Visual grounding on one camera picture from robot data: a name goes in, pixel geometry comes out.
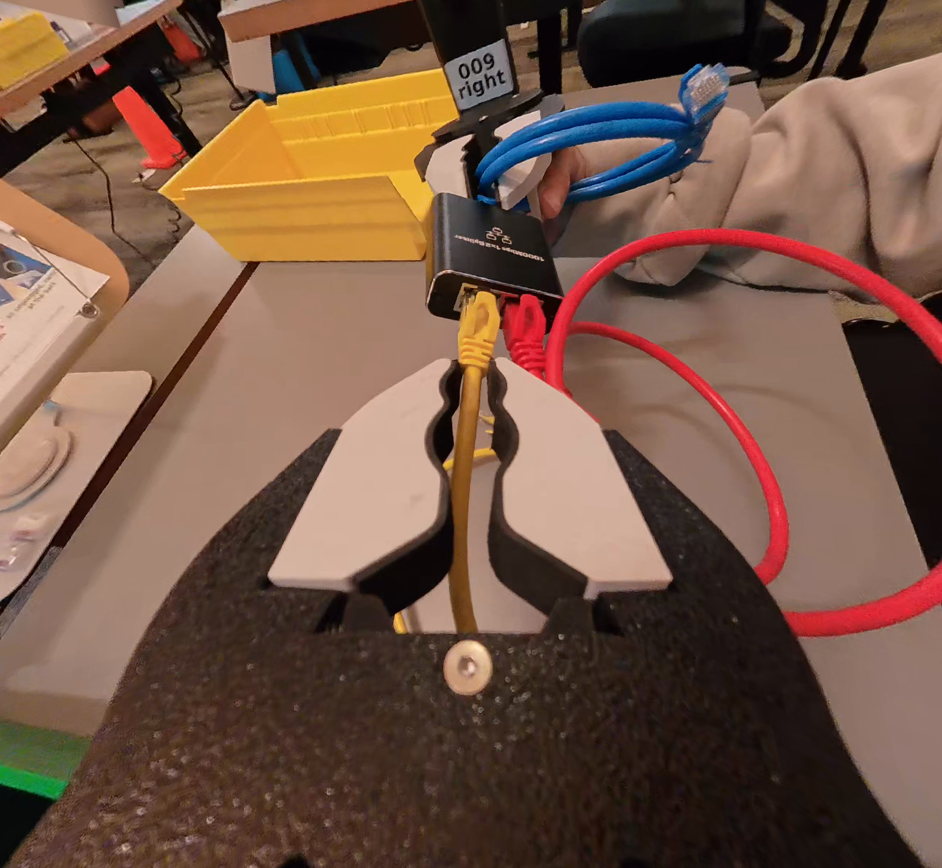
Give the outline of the black ethernet splitter box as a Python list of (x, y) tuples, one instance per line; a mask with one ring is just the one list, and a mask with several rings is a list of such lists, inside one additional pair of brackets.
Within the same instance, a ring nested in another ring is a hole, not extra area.
[(531, 295), (551, 328), (564, 292), (537, 219), (440, 192), (425, 228), (426, 308), (432, 316), (458, 320), (465, 299), (479, 291), (494, 294), (501, 308)]

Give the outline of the person's right hand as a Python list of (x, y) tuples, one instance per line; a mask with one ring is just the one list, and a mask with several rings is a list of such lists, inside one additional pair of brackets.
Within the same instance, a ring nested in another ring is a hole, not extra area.
[(540, 215), (543, 221), (556, 219), (562, 212), (574, 184), (590, 174), (581, 148), (571, 146), (553, 153), (537, 188)]

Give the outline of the blue floor bin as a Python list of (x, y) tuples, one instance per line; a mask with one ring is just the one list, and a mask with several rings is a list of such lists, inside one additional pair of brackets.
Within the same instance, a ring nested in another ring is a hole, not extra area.
[(281, 48), (275, 51), (272, 68), (275, 96), (316, 89), (321, 82), (321, 74), (303, 42), (295, 50)]

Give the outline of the orange traffic cone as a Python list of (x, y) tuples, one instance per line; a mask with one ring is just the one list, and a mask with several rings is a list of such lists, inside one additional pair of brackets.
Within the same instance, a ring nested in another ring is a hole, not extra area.
[(112, 101), (145, 153), (142, 168), (170, 170), (187, 160), (182, 144), (136, 90), (127, 86)]

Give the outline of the yellow plastic bin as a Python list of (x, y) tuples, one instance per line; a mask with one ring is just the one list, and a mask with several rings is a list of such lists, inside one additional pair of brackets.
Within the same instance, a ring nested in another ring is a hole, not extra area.
[(457, 117), (441, 69), (255, 102), (160, 193), (241, 262), (417, 262), (415, 158)]

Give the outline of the green plastic bin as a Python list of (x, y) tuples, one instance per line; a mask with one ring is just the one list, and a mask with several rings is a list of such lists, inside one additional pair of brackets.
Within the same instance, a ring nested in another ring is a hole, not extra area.
[(61, 798), (91, 740), (1, 721), (1, 786), (50, 801)]

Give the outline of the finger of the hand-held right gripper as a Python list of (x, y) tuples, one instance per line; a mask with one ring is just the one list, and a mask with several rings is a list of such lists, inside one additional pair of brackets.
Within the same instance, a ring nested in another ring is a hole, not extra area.
[[(496, 129), (496, 136), (502, 141), (526, 126), (540, 121), (544, 113), (533, 109), (504, 123)], [(498, 179), (495, 190), (496, 198), (503, 210), (511, 210), (520, 202), (528, 199), (537, 189), (550, 162), (550, 153), (529, 158), (512, 166)]]
[(452, 140), (433, 147), (427, 167), (427, 183), (433, 194), (450, 193), (470, 198), (465, 170), (465, 148), (470, 142)]

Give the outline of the wooden instruction board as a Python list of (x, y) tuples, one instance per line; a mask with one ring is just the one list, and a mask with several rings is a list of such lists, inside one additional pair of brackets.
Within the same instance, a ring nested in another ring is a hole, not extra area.
[(106, 285), (92, 298), (93, 316), (86, 329), (71, 342), (54, 346), (9, 402), (2, 402), (1, 397), (1, 447), (6, 448), (125, 305), (130, 285), (124, 265), (102, 241), (5, 181), (1, 183), (2, 223), (43, 250), (108, 276)]

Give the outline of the yellow parts tray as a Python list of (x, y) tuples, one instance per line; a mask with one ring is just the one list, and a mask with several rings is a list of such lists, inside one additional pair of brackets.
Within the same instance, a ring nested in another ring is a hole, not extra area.
[(1, 20), (1, 89), (16, 86), (69, 56), (66, 43), (40, 12)]

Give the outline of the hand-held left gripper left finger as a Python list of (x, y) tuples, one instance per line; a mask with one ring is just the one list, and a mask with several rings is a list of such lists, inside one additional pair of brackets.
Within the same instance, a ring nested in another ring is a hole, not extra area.
[(336, 433), (268, 569), (281, 588), (362, 594), (399, 613), (448, 574), (458, 363), (439, 358), (381, 392)]

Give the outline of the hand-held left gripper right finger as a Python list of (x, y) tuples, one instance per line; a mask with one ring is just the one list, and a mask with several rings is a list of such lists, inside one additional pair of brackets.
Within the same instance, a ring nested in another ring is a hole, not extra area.
[(600, 424), (505, 357), (492, 362), (487, 388), (497, 579), (544, 615), (560, 601), (667, 589), (672, 570)]

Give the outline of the black office chair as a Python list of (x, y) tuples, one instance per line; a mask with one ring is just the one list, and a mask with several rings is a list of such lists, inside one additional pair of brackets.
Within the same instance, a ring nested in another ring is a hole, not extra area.
[(576, 50), (593, 88), (676, 76), (696, 63), (762, 78), (803, 70), (829, 0), (605, 0), (582, 19)]

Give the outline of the person's right forearm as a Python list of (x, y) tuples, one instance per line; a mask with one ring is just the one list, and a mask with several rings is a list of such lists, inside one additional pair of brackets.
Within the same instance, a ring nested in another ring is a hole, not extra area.
[[(589, 177), (657, 140), (581, 148)], [(878, 273), (912, 297), (941, 290), (941, 55), (803, 84), (758, 120), (724, 108), (700, 161), (672, 178), (565, 204), (549, 222), (567, 257), (692, 229), (793, 238)]]

